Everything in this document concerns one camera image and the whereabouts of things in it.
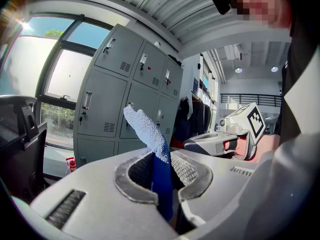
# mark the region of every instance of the red object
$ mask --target red object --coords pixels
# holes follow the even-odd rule
[[[74,172],[77,169],[74,157],[67,158],[66,163],[69,166],[71,172]]]
[[[184,142],[183,141],[178,141],[174,136],[171,138],[171,143],[170,143],[171,148],[179,148],[183,149],[184,148]]]

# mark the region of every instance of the ceiling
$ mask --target ceiling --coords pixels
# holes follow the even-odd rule
[[[220,15],[212,0],[122,0],[145,12],[185,44],[209,33],[234,15]]]
[[[61,3],[61,1],[65,0],[30,0],[29,3],[34,5],[38,3],[37,8],[36,6],[32,8],[32,13],[37,13],[37,11],[42,12],[41,8],[45,2],[53,4],[54,2]],[[212,0],[68,1],[84,5],[94,3],[96,7],[107,6],[137,19],[164,38],[178,52],[178,57],[181,59],[209,49],[247,41],[269,43],[291,41],[287,29],[269,28],[253,21],[245,21],[238,15],[232,14],[231,11],[226,15],[220,15]],[[66,13],[69,10],[68,7],[64,8]],[[270,45],[270,50],[273,51],[273,44]]]
[[[227,58],[225,47],[216,49],[216,60],[221,62],[226,81],[256,78],[281,81],[281,69],[287,61],[290,44],[277,41],[244,42],[238,44],[243,52],[243,60]],[[278,67],[278,71],[272,72],[272,67]],[[241,68],[242,72],[236,73],[237,68]]]

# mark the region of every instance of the person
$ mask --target person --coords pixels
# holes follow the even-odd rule
[[[280,144],[297,137],[301,130],[285,95],[297,83],[316,52],[319,43],[316,20],[312,15],[317,0],[228,0],[239,15],[250,15],[273,28],[290,30],[292,37],[287,66],[282,69],[282,105],[274,135],[264,135],[257,145],[256,156],[275,150]]]

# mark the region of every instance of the railing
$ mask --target railing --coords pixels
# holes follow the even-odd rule
[[[221,94],[221,103],[227,104],[251,104],[255,102],[257,105],[281,107],[282,97],[264,94],[244,94],[244,93],[224,93]]]

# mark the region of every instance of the white robot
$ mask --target white robot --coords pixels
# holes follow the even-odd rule
[[[237,147],[237,138],[246,137],[245,155],[243,160],[254,157],[257,143],[265,131],[266,125],[257,104],[243,106],[222,118],[216,132],[205,133],[187,139],[183,143],[183,149],[192,152],[209,155],[223,156],[234,153]],[[224,142],[231,141],[228,150],[224,150]]]

